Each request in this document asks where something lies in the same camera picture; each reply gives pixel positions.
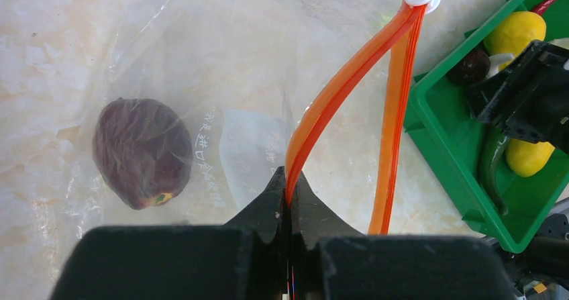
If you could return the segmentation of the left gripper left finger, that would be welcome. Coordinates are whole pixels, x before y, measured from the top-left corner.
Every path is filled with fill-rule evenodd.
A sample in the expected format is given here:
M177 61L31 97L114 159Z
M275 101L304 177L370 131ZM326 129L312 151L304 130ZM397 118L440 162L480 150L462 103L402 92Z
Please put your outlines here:
M285 174L221 225L101 226L68 257L52 299L280 299Z

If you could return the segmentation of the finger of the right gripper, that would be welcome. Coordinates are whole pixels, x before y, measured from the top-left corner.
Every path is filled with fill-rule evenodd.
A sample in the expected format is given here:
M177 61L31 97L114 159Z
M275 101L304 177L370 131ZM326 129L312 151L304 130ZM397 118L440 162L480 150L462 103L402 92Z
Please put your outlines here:
M467 86L465 98L476 121L522 125L555 88L556 45L534 40L502 71Z

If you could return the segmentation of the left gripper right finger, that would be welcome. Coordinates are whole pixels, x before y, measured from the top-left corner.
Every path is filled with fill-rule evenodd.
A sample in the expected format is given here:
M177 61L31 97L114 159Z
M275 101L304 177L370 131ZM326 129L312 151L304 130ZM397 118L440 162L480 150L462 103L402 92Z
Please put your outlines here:
M295 189L292 299L513 299L498 254L470 236L367 236L305 177Z

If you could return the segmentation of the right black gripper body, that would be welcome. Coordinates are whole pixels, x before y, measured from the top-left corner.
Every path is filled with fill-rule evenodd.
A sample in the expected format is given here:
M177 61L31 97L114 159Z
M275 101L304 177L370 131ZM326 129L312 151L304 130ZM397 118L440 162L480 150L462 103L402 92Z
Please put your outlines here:
M568 50L531 44L511 75L507 136L568 153Z

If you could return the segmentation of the dark red apple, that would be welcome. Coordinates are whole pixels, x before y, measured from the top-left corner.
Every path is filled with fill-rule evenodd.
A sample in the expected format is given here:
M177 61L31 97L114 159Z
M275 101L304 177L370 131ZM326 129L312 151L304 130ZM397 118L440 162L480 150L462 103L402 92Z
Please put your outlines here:
M179 196L191 178L193 145L178 114L155 99L116 99L95 126L93 159L109 188L141 210Z

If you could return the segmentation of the clear zip bag orange zipper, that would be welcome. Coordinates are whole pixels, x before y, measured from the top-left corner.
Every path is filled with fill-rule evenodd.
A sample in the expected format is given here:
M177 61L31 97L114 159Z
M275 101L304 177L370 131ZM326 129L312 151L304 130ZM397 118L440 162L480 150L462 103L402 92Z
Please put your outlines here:
M287 161L293 132L319 92L402 0L143 0L123 15L84 99L85 116L60 229L224 223ZM103 180L92 140L103 108L155 99L192 139L191 178L169 202L135 210Z

